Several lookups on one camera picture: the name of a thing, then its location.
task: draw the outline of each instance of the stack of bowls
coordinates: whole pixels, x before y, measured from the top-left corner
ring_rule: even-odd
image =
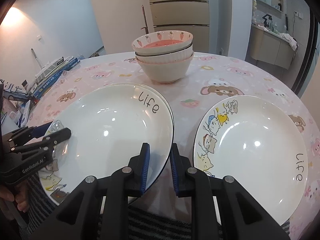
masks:
[[[136,60],[153,81],[172,83],[185,76],[194,52],[193,35],[183,31],[149,33],[132,43]]]

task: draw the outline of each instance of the bathroom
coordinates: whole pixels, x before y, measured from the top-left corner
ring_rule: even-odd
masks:
[[[292,88],[308,45],[309,6],[304,0],[253,0],[252,11],[245,61]]]

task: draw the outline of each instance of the faucet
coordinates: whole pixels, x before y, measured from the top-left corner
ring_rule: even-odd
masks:
[[[266,14],[265,16],[262,17],[262,19],[264,19],[264,26],[266,28],[270,26],[269,24],[267,24],[267,18],[266,18],[267,16],[269,17],[269,20],[272,21],[272,16],[270,14]]]

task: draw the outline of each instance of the striped clothing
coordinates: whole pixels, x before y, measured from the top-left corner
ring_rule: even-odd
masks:
[[[51,214],[56,205],[47,197],[39,182],[38,175],[28,179],[29,224],[25,229],[20,229],[22,240],[27,240],[32,232]],[[141,209],[129,206],[129,239],[132,240],[187,240],[191,239],[191,224],[160,217]],[[219,236],[222,239],[221,226]],[[289,234],[289,220],[282,225]]]

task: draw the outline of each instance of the table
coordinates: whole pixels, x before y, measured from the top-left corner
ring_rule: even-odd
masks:
[[[116,82],[143,83],[166,98],[174,115],[174,142],[181,155],[191,161],[194,137],[202,117],[215,103],[228,97],[228,94],[210,93],[210,85],[231,86],[239,94],[258,96],[280,107],[296,123],[308,153],[308,182],[299,206],[290,217],[291,239],[298,239],[308,229],[320,209],[320,132],[307,108],[286,85],[242,60],[205,53],[195,53],[186,77],[164,85],[153,83],[144,74],[133,52],[105,55],[82,60],[71,71],[64,72],[30,114],[28,125],[53,121],[81,96]],[[175,196],[170,163],[134,205],[190,222],[190,199]]]

